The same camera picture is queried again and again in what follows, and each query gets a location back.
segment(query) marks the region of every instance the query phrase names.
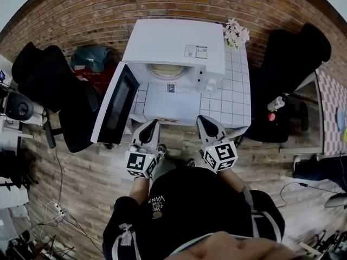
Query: white tile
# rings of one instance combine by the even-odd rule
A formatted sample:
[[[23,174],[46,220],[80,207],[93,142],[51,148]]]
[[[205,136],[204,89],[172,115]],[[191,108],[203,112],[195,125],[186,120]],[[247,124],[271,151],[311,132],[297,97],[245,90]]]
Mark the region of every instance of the white tile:
[[[233,113],[233,103],[230,101],[222,101],[222,113]]]
[[[242,73],[233,71],[233,80],[242,82]]]
[[[216,88],[221,89],[222,88],[222,80],[216,80],[217,84],[216,84]]]
[[[233,81],[233,90],[236,92],[243,92],[242,82]]]
[[[229,69],[226,69],[226,74],[224,76],[226,79],[232,79],[233,78],[233,72]]]
[[[232,90],[223,89],[222,90],[222,100],[232,101],[233,100],[233,91]]]
[[[208,110],[201,110],[201,109],[200,109],[200,114],[201,114],[201,115],[205,115],[205,116],[209,116],[210,113],[209,113]]]
[[[226,69],[233,70],[232,62],[226,61]]]
[[[243,115],[233,114],[233,125],[243,125]]]
[[[240,48],[239,49],[236,49],[236,48],[231,48],[231,51],[233,54],[239,54],[240,55]]]
[[[244,93],[250,93],[250,84],[243,83],[243,92]]]
[[[230,46],[227,46],[226,43],[224,44],[224,52],[230,52]]]
[[[218,122],[221,122],[221,112],[213,112],[212,110],[210,111],[210,118],[215,119]]]
[[[241,56],[238,54],[232,54],[232,62],[241,63]]]
[[[243,103],[250,105],[250,94],[249,93],[244,93],[243,94]]]
[[[240,63],[234,63],[233,62],[233,71],[236,71],[236,72],[242,72],[242,67],[241,67],[241,64]]]
[[[252,120],[250,116],[246,116],[246,115],[243,116],[243,125],[249,126],[251,122]]]
[[[233,101],[238,103],[243,103],[243,93],[233,92]]]
[[[243,114],[251,116],[250,105],[243,104]]]
[[[249,74],[247,73],[242,73],[242,81],[244,83],[249,83]]]
[[[202,98],[210,98],[210,93],[208,93],[207,91],[204,93],[201,93],[201,97]]]
[[[145,103],[137,103],[136,102],[136,106],[135,106],[135,114],[143,114],[143,109],[145,107]]]
[[[222,89],[215,89],[213,92],[211,92],[210,97],[212,99],[222,100]]]
[[[210,99],[209,98],[201,98],[200,109],[209,110],[210,109]]]
[[[222,80],[222,89],[233,90],[233,81],[228,79]]]
[[[222,119],[221,122],[222,124],[233,124],[233,115],[232,114],[227,114],[227,113],[222,113]]]
[[[247,57],[247,53],[246,53],[245,48],[240,48],[240,54],[241,54],[241,56]]]
[[[243,104],[233,103],[233,114],[243,115]]]
[[[143,102],[143,103],[146,102],[146,95],[147,95],[147,92],[140,90],[139,94],[137,95],[136,102]]]
[[[210,100],[210,111],[221,112],[222,111],[222,100],[211,99]]]
[[[148,90],[148,83],[143,83],[140,85],[139,90],[145,90],[147,92]]]
[[[247,64],[242,64],[241,67],[242,67],[242,72],[243,73],[248,73],[249,74],[248,65]]]
[[[136,102],[134,102],[134,103],[131,105],[130,114],[135,113],[135,106],[136,106]]]
[[[226,52],[226,61],[231,61],[231,60],[232,60],[231,52]]]
[[[241,56],[241,63],[248,64],[248,60],[246,56]]]

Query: black chair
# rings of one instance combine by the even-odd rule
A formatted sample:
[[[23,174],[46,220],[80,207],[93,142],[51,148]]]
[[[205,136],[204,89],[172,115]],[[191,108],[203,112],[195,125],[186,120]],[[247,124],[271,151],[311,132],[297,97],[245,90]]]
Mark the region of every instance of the black chair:
[[[54,136],[58,134],[63,134],[73,153],[92,144],[101,97],[89,82],[76,77],[59,47],[40,50],[28,43],[15,60],[12,75],[20,93],[45,109],[59,111],[61,128],[45,124],[50,148],[55,147]]]
[[[301,128],[308,129],[306,104],[293,111],[287,94],[298,86],[323,62],[329,60],[331,46],[324,34],[306,23],[301,32],[293,34],[275,30],[269,35],[260,70],[250,69],[252,123],[243,136],[262,142],[286,142],[290,132],[290,118],[301,118]],[[267,105],[282,96],[285,105],[268,121]]]

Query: microwave door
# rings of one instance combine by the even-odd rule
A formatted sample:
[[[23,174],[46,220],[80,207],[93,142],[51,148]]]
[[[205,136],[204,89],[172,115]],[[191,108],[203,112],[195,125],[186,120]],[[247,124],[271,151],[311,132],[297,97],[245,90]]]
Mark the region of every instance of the microwave door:
[[[139,83],[125,62],[119,62],[102,101],[91,142],[120,144]]]

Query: person's arm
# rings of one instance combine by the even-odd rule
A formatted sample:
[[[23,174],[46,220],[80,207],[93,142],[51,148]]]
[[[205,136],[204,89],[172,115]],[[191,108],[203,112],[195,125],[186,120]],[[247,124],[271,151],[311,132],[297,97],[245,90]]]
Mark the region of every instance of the person's arm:
[[[243,192],[247,186],[246,183],[240,177],[238,177],[231,168],[218,171],[217,174],[238,193]]]
[[[146,178],[136,177],[129,197],[135,199],[139,205],[148,199],[150,189],[150,180]]]

